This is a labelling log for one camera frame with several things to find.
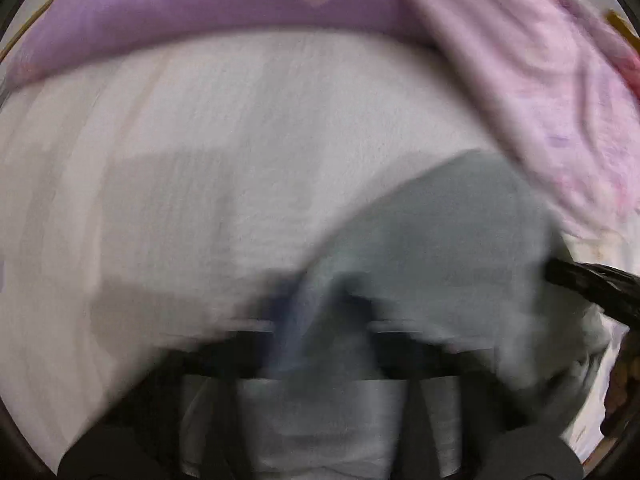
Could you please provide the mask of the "grey sweatpants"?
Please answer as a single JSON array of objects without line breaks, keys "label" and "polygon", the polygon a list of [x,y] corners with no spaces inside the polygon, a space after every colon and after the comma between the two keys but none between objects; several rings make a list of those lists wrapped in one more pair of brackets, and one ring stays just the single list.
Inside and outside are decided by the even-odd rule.
[{"label": "grey sweatpants", "polygon": [[[309,252],[280,200],[233,243],[238,207],[216,194],[222,223],[200,277],[221,339],[250,320],[276,326],[264,376],[241,386],[255,479],[390,479],[406,384],[378,370],[370,322],[474,356],[564,441],[610,338],[591,302],[544,278],[550,259],[572,257],[510,162],[462,153],[361,206]],[[422,389],[441,479],[454,479],[458,380]],[[182,466],[197,473],[212,400],[202,378],[186,380]]]}]

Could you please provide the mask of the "pink floral quilt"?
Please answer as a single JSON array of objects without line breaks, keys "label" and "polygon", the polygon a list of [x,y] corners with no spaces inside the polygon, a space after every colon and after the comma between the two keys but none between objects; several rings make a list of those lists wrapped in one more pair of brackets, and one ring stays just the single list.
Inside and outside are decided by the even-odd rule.
[{"label": "pink floral quilt", "polygon": [[586,0],[410,0],[567,231],[639,208],[639,55]]}]

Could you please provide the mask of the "white blue floral bedsheet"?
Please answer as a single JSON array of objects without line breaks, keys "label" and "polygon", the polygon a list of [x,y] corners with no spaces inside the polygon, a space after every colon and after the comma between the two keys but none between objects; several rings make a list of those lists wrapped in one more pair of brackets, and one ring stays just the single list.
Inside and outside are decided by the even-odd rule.
[{"label": "white blue floral bedsheet", "polygon": [[[66,451],[165,353],[221,339],[200,277],[222,223],[217,193],[239,203],[233,243],[280,200],[309,252],[392,186],[468,151],[510,162],[555,218],[444,58],[393,40],[215,35],[12,92],[1,107],[2,429],[61,479]],[[622,234],[560,231],[570,261],[634,274]],[[608,348],[563,436],[582,478],[608,472],[639,431],[623,361],[634,330],[593,305]]]}]

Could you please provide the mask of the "yellow wooden headboard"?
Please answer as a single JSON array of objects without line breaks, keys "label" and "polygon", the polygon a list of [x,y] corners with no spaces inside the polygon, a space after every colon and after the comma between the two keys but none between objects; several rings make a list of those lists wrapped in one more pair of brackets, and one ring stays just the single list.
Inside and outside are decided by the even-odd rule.
[{"label": "yellow wooden headboard", "polygon": [[605,12],[604,17],[616,32],[620,34],[637,52],[640,52],[640,38],[626,20],[613,10]]}]

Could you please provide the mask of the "purple pillow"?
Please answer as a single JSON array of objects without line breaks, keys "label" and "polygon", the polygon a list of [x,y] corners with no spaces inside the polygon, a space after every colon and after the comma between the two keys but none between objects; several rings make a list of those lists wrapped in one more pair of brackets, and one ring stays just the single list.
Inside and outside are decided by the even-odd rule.
[{"label": "purple pillow", "polygon": [[107,56],[238,27],[329,27],[425,41],[408,0],[54,0],[8,59],[6,85]]}]

